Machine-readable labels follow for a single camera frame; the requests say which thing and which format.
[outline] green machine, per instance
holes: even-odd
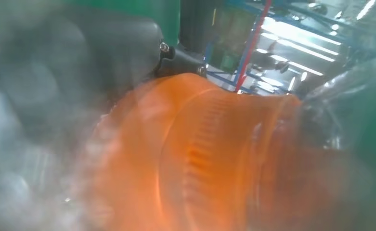
[[[153,19],[162,30],[165,42],[178,44],[180,0],[68,0],[74,4],[106,8]]]
[[[235,7],[224,7],[216,11],[213,27],[217,38],[212,46],[209,64],[233,74],[239,66],[256,17]]]

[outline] gray machine part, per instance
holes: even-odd
[[[348,169],[329,230],[376,230],[376,58],[309,93],[299,119],[299,145],[337,150],[333,164]]]
[[[154,77],[161,40],[152,20],[73,7],[2,46],[0,230],[79,230],[75,153],[113,101]]]
[[[206,64],[203,59],[193,57],[182,47],[161,47],[161,63],[156,70],[157,77],[194,73],[206,77]]]

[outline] metal frame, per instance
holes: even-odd
[[[254,23],[254,25],[253,25],[253,30],[249,33],[249,37],[248,37],[247,42],[246,42],[246,48],[245,48],[245,50],[244,50],[244,52],[242,54],[242,57],[240,59],[239,67],[238,67],[238,70],[236,72],[236,75],[235,75],[233,81],[227,80],[227,79],[225,79],[225,78],[223,78],[221,76],[218,76],[218,74],[220,74],[218,72],[209,72],[208,71],[208,74],[210,76],[212,76],[214,78],[217,78],[218,80],[221,80],[221,81],[223,81],[225,83],[228,83],[228,84],[230,84],[230,85],[232,85],[232,86],[235,87],[237,85],[237,83],[238,83],[239,75],[240,75],[240,72],[241,72],[242,68],[245,68],[245,67],[243,67],[243,62],[245,60],[246,54],[248,53],[248,51],[250,49],[251,40],[254,37],[254,33],[256,32],[255,28],[256,28],[259,20],[260,20],[260,15],[262,13],[262,9],[256,8],[256,7],[252,6],[251,4],[248,4],[248,3],[244,2],[244,0],[228,0],[227,1],[227,5],[228,6],[233,6],[233,7],[241,8],[241,9],[247,11],[247,12],[256,14],[258,16],[257,19],[256,19],[256,21],[255,21],[255,23]],[[291,9],[293,11],[296,11],[296,12],[299,12],[299,13],[303,13],[303,14],[305,14],[305,15],[311,17],[311,18],[314,18],[317,21],[323,22],[323,23],[338,24],[338,25],[340,25],[340,26],[342,26],[344,28],[352,30],[353,31],[352,34],[356,34],[356,32],[359,32],[359,33],[362,33],[362,32],[364,32],[364,33],[371,33],[371,32],[365,31],[362,28],[358,28],[356,26],[352,26],[352,25],[348,25],[348,24],[345,24],[345,23],[341,23],[339,21],[330,19],[330,18],[325,17],[323,15],[320,15],[320,14],[317,14],[317,13],[305,10],[303,8],[299,8],[297,6],[294,6],[294,5],[285,3],[285,2],[281,2],[280,5],[283,6],[283,7],[288,8],[288,9]],[[368,58],[376,57],[376,51],[368,49],[368,48],[362,46],[361,44],[359,44],[356,41],[356,39],[354,39],[354,36],[352,36],[351,38],[347,38],[347,37],[339,35],[339,34],[337,36],[332,36],[332,35],[329,35],[327,33],[322,32],[320,30],[312,28],[310,26],[303,25],[301,22],[298,22],[296,20],[293,20],[293,19],[290,19],[290,18],[287,18],[287,17],[283,17],[283,16],[278,16],[278,15],[275,15],[275,14],[270,13],[270,12],[267,13],[267,17],[273,18],[274,20],[279,21],[279,22],[284,22],[284,23],[290,24],[292,26],[296,26],[296,27],[298,27],[300,29],[312,32],[312,33],[317,34],[319,36],[322,36],[324,38],[328,38],[328,39],[331,39],[333,41],[340,42],[342,44],[346,44],[346,45],[350,46],[351,52],[363,51],[363,52],[365,52],[365,53],[368,54]],[[212,50],[212,42],[210,42],[208,44],[208,46],[206,48],[206,52],[205,52],[205,61],[207,63],[208,63],[210,55],[211,55],[210,54],[211,50]],[[251,92],[249,89],[246,89],[244,87],[241,87],[240,89],[243,90],[243,91],[245,91],[245,92]]]

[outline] metal pipe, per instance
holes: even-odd
[[[242,84],[245,80],[246,66],[249,63],[253,49],[258,42],[260,31],[261,31],[261,26],[263,25],[264,18],[266,17],[267,13],[269,12],[271,4],[272,4],[271,0],[266,0],[266,4],[264,5],[263,13],[261,13],[261,17],[260,17],[259,23],[256,27],[256,31],[254,33],[252,43],[249,47],[250,49],[247,51],[246,59],[243,62],[243,65],[241,65],[239,79],[237,81],[236,88],[234,89],[234,91],[236,91],[236,92],[240,89],[240,87],[242,86]]]
[[[249,36],[248,36],[248,38],[247,38],[246,41],[250,41],[250,40],[253,38],[253,35],[254,35],[254,33],[256,32],[256,27],[257,27],[258,22],[259,22],[258,20],[259,20],[259,19],[257,19],[257,20],[254,22],[254,25],[253,25],[252,30],[251,30],[251,31],[253,31],[253,32],[251,32],[251,33],[249,34]],[[234,75],[234,79],[233,79],[234,84],[236,84],[236,83],[238,82],[238,80],[239,80],[240,73],[241,73],[241,71],[242,71],[242,67],[243,67],[243,63],[245,62],[246,54],[247,54],[248,51],[250,50],[250,45],[251,45],[251,43],[250,43],[250,42],[247,42],[247,44],[246,44],[246,48],[245,48],[245,50],[243,51],[242,57],[240,58],[239,69],[236,70],[236,75]]]
[[[221,77],[221,76],[218,76],[217,74],[220,74],[220,73],[223,73],[223,72],[214,72],[214,71],[208,71],[208,72],[207,72],[207,74],[208,74],[209,76],[214,77],[215,79],[220,80],[220,81],[222,81],[222,82],[224,82],[224,83],[227,83],[227,84],[229,84],[229,85],[231,85],[231,86],[234,86],[235,82],[233,82],[233,81],[231,81],[231,80],[228,80],[228,79],[226,79],[226,78],[223,78],[223,77]],[[240,87],[240,90],[242,90],[242,91],[244,91],[244,92],[246,92],[246,93],[249,93],[249,94],[253,94],[253,92],[252,92],[250,89],[247,89],[247,88],[245,88],[245,87]]]

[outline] blue metal rack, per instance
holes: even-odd
[[[355,52],[358,52],[358,51],[364,52],[366,54],[367,59],[371,59],[373,57],[376,57],[376,51],[369,49],[369,48],[363,46],[362,44],[360,44],[360,42],[357,41],[356,36],[354,36],[358,33],[359,34],[362,34],[362,33],[372,33],[373,34],[373,32],[366,31],[363,28],[359,28],[359,27],[356,27],[356,26],[353,26],[353,25],[348,25],[346,23],[342,23],[342,22],[333,20],[331,18],[325,17],[321,14],[317,14],[315,12],[308,11],[306,9],[294,6],[290,3],[287,3],[285,0],[274,1],[274,4],[276,6],[279,4],[281,7],[302,13],[302,14],[308,16],[308,17],[311,17],[311,18],[317,20],[320,23],[327,23],[329,25],[338,24],[340,27],[345,28],[345,30],[351,31],[350,34],[352,34],[352,35],[351,36],[343,36],[342,34],[337,34],[336,36],[332,36],[332,35],[329,35],[329,34],[323,32],[323,31],[317,30],[317,29],[312,28],[310,26],[306,26],[306,25],[302,24],[301,22],[298,22],[298,21],[293,20],[291,18],[279,16],[279,15],[276,15],[276,14],[270,13],[270,12],[267,14],[267,17],[273,18],[274,20],[279,21],[279,22],[284,22],[284,23],[287,23],[289,25],[296,26],[300,29],[312,32],[312,33],[319,35],[319,36],[322,36],[324,38],[328,38],[328,39],[331,39],[333,41],[347,45],[347,46],[350,47],[350,52],[352,52],[352,53],[355,53]],[[244,0],[228,0],[227,5],[237,7],[237,8],[241,8],[241,9],[247,11],[247,12],[250,12],[250,13],[253,13],[253,14],[256,14],[256,15],[261,15],[261,12],[262,12],[262,9],[255,7],[254,4],[246,3]],[[256,22],[255,22],[254,27],[253,27],[253,30],[251,31],[251,33],[249,33],[249,37],[248,37],[247,43],[246,43],[247,45],[246,45],[246,48],[245,48],[245,50],[242,54],[242,58],[240,60],[239,67],[238,67],[237,73],[236,73],[233,81],[227,80],[227,79],[225,79],[221,76],[218,76],[219,73],[208,72],[209,75],[211,75],[212,77],[215,77],[215,78],[217,78],[217,79],[219,79],[223,82],[226,82],[226,83],[228,83],[232,86],[235,86],[237,84],[238,79],[239,79],[239,75],[240,75],[240,71],[242,70],[242,68],[245,68],[245,67],[243,67],[243,62],[244,62],[244,59],[245,59],[247,52],[250,49],[249,48],[250,43],[251,43],[250,41],[254,36],[255,27],[257,26],[259,19],[260,18],[257,17]],[[206,62],[209,61],[209,58],[210,58],[210,55],[211,55],[210,54],[211,50],[212,50],[212,43],[209,43],[208,46],[207,46],[206,53],[205,53]],[[345,68],[351,68],[351,64],[345,65]],[[251,92],[251,90],[243,88],[243,87],[241,87],[241,90],[248,92],[248,93]]]

